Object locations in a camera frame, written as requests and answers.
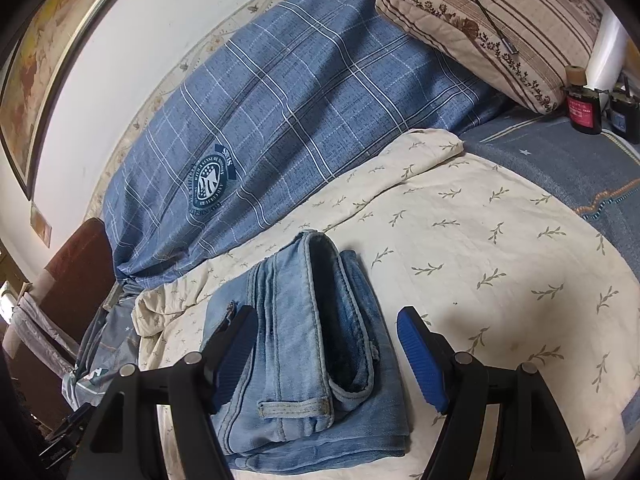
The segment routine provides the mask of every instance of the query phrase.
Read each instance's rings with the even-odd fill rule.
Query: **logo print on pillow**
[[[228,181],[236,180],[236,167],[228,149],[216,144],[214,152],[204,156],[191,172],[191,206],[201,215],[220,206]]]

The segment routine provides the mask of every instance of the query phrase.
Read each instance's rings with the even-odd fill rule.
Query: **red label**
[[[566,102],[569,106],[569,117],[574,123],[586,128],[593,128],[593,105],[591,103],[583,103],[570,96],[567,96]]]

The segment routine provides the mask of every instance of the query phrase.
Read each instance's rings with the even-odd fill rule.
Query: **floral wallpaper border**
[[[251,0],[236,12],[222,21],[217,27],[202,38],[165,77],[149,96],[142,108],[133,117],[127,129],[120,137],[116,148],[102,170],[102,174],[95,186],[94,193],[86,210],[84,219],[100,217],[102,213],[102,202],[104,193],[111,181],[111,177],[118,171],[127,153],[140,133],[148,125],[153,115],[167,101],[175,89],[180,86],[194,70],[196,70],[204,60],[208,59],[220,46],[241,27],[244,27],[252,19],[265,11],[271,9],[282,0]]]

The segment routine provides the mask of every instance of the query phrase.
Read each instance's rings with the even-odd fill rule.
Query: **striped floral pillow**
[[[601,19],[592,0],[376,0],[376,7],[542,114],[564,99],[564,67],[587,65]]]

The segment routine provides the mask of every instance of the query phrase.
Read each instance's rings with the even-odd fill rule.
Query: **maroon fabric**
[[[55,280],[41,310],[78,344],[115,282],[111,247],[97,218],[83,223],[45,267]],[[21,344],[7,364],[34,416],[51,429],[71,413],[60,378]]]

